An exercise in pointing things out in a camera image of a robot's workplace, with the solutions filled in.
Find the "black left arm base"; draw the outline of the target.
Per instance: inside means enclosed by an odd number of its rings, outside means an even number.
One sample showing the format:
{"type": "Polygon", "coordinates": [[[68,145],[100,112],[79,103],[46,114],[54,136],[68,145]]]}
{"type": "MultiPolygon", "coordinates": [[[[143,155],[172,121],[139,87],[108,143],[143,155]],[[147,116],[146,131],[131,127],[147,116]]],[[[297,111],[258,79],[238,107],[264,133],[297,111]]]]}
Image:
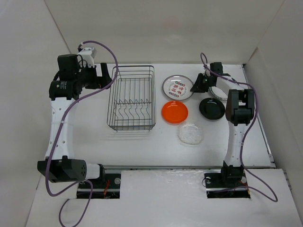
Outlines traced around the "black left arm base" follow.
{"type": "MultiPolygon", "coordinates": [[[[119,199],[121,186],[121,171],[107,170],[105,179],[90,179],[93,185],[92,199],[119,199]]],[[[90,184],[88,182],[79,183],[76,198],[88,199],[90,195],[90,184]]]]}

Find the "white plate with red characters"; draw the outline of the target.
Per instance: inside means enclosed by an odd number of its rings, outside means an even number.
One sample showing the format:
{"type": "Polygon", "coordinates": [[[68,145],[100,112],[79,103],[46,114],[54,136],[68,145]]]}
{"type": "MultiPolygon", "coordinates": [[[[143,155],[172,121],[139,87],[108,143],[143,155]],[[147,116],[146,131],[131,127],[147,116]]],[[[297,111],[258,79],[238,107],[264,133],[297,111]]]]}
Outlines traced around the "white plate with red characters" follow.
{"type": "Polygon", "coordinates": [[[162,91],[172,100],[184,101],[193,95],[190,91],[193,85],[193,81],[186,76],[172,75],[163,81],[162,91]]]}

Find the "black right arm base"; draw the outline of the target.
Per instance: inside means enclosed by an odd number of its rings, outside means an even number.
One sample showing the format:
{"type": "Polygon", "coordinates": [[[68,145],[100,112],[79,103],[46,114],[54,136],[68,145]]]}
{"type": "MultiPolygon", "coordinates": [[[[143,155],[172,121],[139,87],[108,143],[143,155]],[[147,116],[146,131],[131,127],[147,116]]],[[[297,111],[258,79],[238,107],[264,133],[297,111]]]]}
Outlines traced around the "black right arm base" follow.
{"type": "Polygon", "coordinates": [[[247,184],[241,178],[223,180],[221,173],[205,173],[202,183],[208,199],[250,199],[247,184]]]}

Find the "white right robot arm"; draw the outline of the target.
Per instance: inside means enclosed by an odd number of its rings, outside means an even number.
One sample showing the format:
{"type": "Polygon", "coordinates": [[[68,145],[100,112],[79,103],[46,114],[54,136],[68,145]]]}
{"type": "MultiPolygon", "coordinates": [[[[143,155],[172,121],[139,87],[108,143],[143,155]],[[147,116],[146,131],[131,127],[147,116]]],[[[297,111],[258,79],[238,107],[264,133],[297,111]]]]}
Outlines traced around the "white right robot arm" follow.
{"type": "Polygon", "coordinates": [[[193,93],[205,93],[211,87],[217,87],[227,95],[225,117],[229,124],[227,153],[219,173],[206,173],[205,184],[209,189],[237,188],[244,185],[240,181],[245,177],[242,153],[247,133],[246,127],[254,123],[255,94],[253,89],[245,89],[246,83],[235,81],[223,73],[220,62],[204,64],[205,73],[198,74],[191,88],[193,93]]]}

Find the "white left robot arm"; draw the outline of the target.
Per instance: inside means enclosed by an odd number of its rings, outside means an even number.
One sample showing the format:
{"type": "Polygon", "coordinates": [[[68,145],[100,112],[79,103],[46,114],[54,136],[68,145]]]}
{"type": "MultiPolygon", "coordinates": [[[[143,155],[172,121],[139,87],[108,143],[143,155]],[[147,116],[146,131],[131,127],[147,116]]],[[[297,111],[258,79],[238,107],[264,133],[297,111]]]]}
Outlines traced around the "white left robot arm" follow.
{"type": "Polygon", "coordinates": [[[73,152],[74,115],[84,88],[101,89],[111,82],[107,65],[101,64],[102,77],[91,53],[65,54],[57,58],[59,70],[49,88],[52,122],[47,152],[38,161],[38,171],[52,183],[81,182],[89,179],[94,187],[106,182],[101,164],[76,159],[73,152]]]}

